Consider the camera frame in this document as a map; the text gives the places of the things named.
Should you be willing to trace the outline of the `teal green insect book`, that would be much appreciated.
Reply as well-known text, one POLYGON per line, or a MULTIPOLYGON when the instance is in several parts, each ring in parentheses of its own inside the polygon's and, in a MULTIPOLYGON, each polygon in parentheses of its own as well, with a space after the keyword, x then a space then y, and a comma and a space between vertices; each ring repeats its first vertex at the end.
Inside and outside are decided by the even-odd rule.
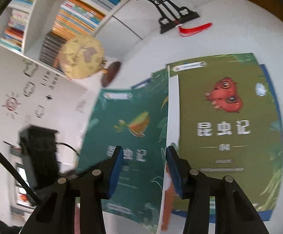
POLYGON ((102 89, 83 139, 78 170, 83 171, 123 148, 123 165, 105 212, 156 233, 161 214, 168 122, 168 72, 152 74, 144 86, 102 89))

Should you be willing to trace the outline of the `white bookshelf with books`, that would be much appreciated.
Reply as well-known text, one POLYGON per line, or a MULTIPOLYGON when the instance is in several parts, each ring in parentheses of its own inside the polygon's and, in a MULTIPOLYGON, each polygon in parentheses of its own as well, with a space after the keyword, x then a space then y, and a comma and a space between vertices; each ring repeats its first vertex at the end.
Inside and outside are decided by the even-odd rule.
MULTIPOLYGON (((63 72, 60 72, 58 69, 38 60, 45 36, 51 31, 60 6, 64 1, 65 0, 35 0, 28 11, 29 22, 25 29, 21 51, 7 47, 1 42, 0 46, 44 66, 59 75, 64 75, 63 72)), ((121 59, 131 47, 142 40, 136 32, 114 16, 115 13, 124 8, 130 0, 122 0, 118 5, 112 7, 106 4, 107 0, 80 1, 87 3, 105 15, 102 22, 94 29, 92 35, 101 41, 108 57, 121 59)), ((7 19, 8 12, 4 11, 0 16, 0 37, 3 34, 7 19)))

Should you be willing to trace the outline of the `golden desk globe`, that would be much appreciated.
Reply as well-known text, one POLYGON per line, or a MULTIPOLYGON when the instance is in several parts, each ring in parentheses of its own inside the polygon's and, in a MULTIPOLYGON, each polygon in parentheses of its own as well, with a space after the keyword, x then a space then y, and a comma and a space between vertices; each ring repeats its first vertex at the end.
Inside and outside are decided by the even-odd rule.
POLYGON ((102 72, 101 85, 104 88, 110 85, 122 65, 120 61, 108 65, 101 42, 90 35, 77 35, 64 43, 58 53, 58 63, 71 80, 86 79, 102 72))

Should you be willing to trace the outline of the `red tassel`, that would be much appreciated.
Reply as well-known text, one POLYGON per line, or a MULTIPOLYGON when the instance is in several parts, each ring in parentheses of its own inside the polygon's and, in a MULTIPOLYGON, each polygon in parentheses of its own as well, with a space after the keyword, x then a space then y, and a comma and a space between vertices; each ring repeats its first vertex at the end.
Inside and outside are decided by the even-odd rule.
POLYGON ((207 29, 209 29, 210 27, 212 27, 213 23, 207 23, 207 24, 203 24, 200 25, 198 27, 192 27, 192 28, 184 28, 184 27, 178 27, 178 32, 180 36, 192 36, 194 34, 198 34, 202 31, 205 31, 207 29))

